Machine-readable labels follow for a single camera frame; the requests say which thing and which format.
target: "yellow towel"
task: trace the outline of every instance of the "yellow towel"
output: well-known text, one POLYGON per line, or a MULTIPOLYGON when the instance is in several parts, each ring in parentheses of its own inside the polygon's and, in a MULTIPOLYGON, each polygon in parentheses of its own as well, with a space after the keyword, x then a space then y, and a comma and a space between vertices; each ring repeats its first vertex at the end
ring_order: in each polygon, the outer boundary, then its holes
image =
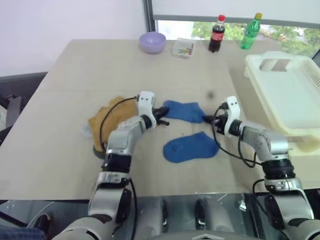
MULTIPOLYGON (((96 151, 102 152, 102 148, 100 146, 100 126, 105 118, 108 111, 118 102, 124 100, 123 97, 117 96, 109 102, 108 106, 101 107, 100 110, 96 113, 95 116, 88 120, 90 125, 92 136, 93 136, 93 145, 96 151)), ((115 109, 109 114, 109 116, 105 119, 102 126, 102 135, 101 139, 103 143, 108 142, 108 138, 110 133, 115 130, 119 123, 127 120, 137 114, 136 108, 136 100, 128 100, 123 103, 120 103, 115 109)))

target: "red label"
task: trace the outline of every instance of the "red label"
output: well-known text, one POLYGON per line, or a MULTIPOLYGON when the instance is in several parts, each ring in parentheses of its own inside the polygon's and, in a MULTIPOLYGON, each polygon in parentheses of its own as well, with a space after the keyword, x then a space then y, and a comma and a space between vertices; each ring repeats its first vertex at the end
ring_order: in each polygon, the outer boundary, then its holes
POLYGON ((216 41, 221 41, 224 38, 224 32, 223 33, 216 33, 216 32, 212 32, 211 38, 212 40, 216 40, 216 41))

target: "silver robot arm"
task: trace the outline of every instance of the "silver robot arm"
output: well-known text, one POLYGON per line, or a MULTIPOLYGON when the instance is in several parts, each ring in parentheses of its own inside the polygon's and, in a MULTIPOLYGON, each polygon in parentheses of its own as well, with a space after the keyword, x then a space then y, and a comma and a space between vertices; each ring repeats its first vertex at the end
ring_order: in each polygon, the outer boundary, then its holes
POLYGON ((88 216, 71 223, 54 240, 110 240, 115 230, 128 218, 132 193, 130 166, 136 143, 146 131, 159 124, 169 111, 155 109, 155 94, 142 91, 137 99, 138 115, 120 123, 109 138, 106 155, 88 206, 88 216))
POLYGON ((320 220, 307 199, 288 155, 285 136, 261 125, 240 121, 236 97, 228 97, 219 107, 224 114, 215 116, 217 132, 236 136, 250 145, 262 165, 264 185, 270 194, 264 199, 270 224, 291 240, 320 240, 320 220))

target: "white wall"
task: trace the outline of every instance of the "white wall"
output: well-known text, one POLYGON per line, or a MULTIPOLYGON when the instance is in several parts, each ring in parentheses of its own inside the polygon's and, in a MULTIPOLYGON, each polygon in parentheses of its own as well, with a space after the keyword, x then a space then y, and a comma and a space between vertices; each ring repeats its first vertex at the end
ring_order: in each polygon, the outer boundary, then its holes
POLYGON ((154 15, 213 16, 320 24, 320 0, 152 0, 154 15))
POLYGON ((0 76, 46 72, 72 39, 138 39, 142 0, 0 0, 0 76))

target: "black cable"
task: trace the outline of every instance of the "black cable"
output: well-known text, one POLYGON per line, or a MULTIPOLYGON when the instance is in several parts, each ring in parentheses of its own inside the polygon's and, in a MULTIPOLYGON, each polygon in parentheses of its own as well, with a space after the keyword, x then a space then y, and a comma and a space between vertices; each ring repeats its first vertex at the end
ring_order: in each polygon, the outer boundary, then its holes
POLYGON ((123 100, 117 102, 117 103, 106 113, 106 115, 104 116, 104 118, 103 118, 103 120, 102 120, 102 122, 101 122, 101 125, 100 125, 100 130, 99 130, 100 146, 101 146, 102 151, 103 151, 104 153, 106 152, 106 148, 105 148, 105 145, 104 145, 104 143, 103 143, 103 141, 102 141, 102 127, 103 127, 103 125, 104 125, 107 117, 110 115, 110 113, 111 113, 119 104, 122 104, 122 103, 124 103, 125 101, 132 100, 132 99, 137 99, 137 97, 134 96, 134 97, 126 98, 126 99, 123 99, 123 100))
POLYGON ((238 153, 240 155, 240 158, 242 160, 242 162, 248 167, 248 168, 251 168, 253 169, 255 166, 256 166, 256 163, 257 163, 257 153, 255 152, 254 153, 254 157, 253 157, 253 163, 252 165, 250 165, 249 163, 246 162, 244 156, 242 155, 242 152, 241 152, 241 140, 243 139, 243 133, 245 131, 245 128, 243 128, 242 130, 242 133, 240 134, 239 138, 238 138, 238 153))
MULTIPOLYGON (((264 215, 265 215, 266 217, 268 217, 267 211, 262 207, 261 203, 258 201, 257 194, 256 194, 256 185, 257 185, 258 183, 260 183, 260 182, 263 182, 263 181, 264 181, 264 179, 259 179, 259 180, 255 181, 255 182, 253 183, 253 185, 252 185, 252 193, 253 193, 254 200, 255 200, 256 204, 259 206, 259 208, 260 208, 261 211, 264 213, 264 215)), ((287 235, 286 235, 282 230, 280 230, 280 233, 285 237, 285 239, 289 239, 289 238, 287 237, 287 235)))
POLYGON ((133 220, 133 228, 131 233, 131 240, 134 240, 136 235, 136 230, 137 230, 137 222, 138 222, 138 199, 137 199, 135 185, 131 178, 130 178, 130 184, 133 192, 133 201, 134 201, 134 220, 133 220))
MULTIPOLYGON (((221 109, 221 108, 219 107, 219 108, 215 111, 215 113, 214 113, 214 115, 213 115, 213 121, 215 121, 215 119, 216 119, 216 117, 217 117, 217 113, 218 113, 218 111, 219 111, 220 109, 221 109)), ((232 153, 230 153, 230 152, 228 152, 227 150, 225 150, 225 149, 222 148, 222 146, 220 145, 220 143, 219 143, 218 140, 217 140, 217 135, 216 135, 216 131, 215 131, 214 124, 212 124, 212 132, 213 132, 213 138, 214 138, 215 143, 217 144, 217 146, 218 146, 223 152, 225 152, 226 154, 228 154, 228 155, 230 155, 230 156, 232 156, 232 157, 234 157, 234 158, 236 158, 236 159, 242 160, 241 157, 239 157, 239 156, 237 156, 237 155, 234 155, 234 154, 232 154, 232 153)), ((252 161, 252 160, 249 160, 249 159, 246 159, 246 158, 244 158, 243 160, 246 161, 246 162, 254 163, 254 162, 256 161, 256 158, 254 158, 253 161, 252 161)))

